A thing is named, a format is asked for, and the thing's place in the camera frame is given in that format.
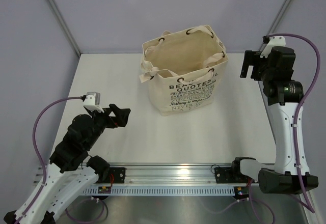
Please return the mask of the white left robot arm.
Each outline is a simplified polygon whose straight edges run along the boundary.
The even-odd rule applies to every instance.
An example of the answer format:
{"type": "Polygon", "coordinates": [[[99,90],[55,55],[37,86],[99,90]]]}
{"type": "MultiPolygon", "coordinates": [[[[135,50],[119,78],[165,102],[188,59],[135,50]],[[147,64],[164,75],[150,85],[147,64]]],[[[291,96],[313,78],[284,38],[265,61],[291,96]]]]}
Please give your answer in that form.
{"type": "Polygon", "coordinates": [[[106,129],[125,127],[131,110],[110,104],[76,116],[28,200],[8,212],[5,223],[55,223],[56,217],[93,183],[114,182],[110,164],[89,151],[106,129]]]}

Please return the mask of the cream canvas tote bag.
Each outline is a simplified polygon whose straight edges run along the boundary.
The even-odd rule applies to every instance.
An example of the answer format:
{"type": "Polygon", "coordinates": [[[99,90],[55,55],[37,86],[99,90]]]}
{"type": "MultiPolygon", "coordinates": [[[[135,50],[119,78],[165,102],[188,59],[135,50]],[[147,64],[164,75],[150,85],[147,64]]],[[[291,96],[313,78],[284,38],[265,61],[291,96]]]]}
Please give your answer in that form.
{"type": "Polygon", "coordinates": [[[188,112],[213,102],[229,58],[209,25],[190,27],[143,43],[140,81],[161,115],[188,112]]]}

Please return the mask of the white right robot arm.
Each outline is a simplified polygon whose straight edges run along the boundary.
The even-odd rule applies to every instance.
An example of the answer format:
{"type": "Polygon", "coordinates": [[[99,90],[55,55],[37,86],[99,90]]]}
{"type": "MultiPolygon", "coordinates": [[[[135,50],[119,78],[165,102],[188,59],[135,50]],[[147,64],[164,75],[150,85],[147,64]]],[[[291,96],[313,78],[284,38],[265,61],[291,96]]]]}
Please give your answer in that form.
{"type": "Polygon", "coordinates": [[[310,174],[302,134],[301,101],[303,86],[292,79],[294,50],[284,46],[271,48],[268,55],[247,50],[240,76],[245,78],[253,67],[251,79],[263,83],[263,93],[271,113],[276,142],[276,161],[268,166],[250,157],[232,162],[231,177],[241,182],[249,177],[259,183],[263,193],[300,194],[315,189],[318,177],[310,174]]]}

